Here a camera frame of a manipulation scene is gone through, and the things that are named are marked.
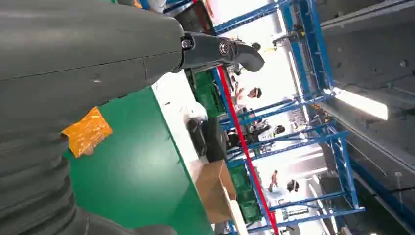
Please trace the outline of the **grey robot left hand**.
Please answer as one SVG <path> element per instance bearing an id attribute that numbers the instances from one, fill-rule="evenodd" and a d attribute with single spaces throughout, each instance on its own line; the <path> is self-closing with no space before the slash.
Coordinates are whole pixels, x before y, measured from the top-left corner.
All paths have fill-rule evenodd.
<path id="1" fill-rule="evenodd" d="M 169 16 L 93 0 L 0 3 L 0 232 L 3 235 L 174 235 L 127 229 L 77 205 L 61 132 L 95 106 L 169 72 L 263 65 L 251 46 L 184 31 Z"/>

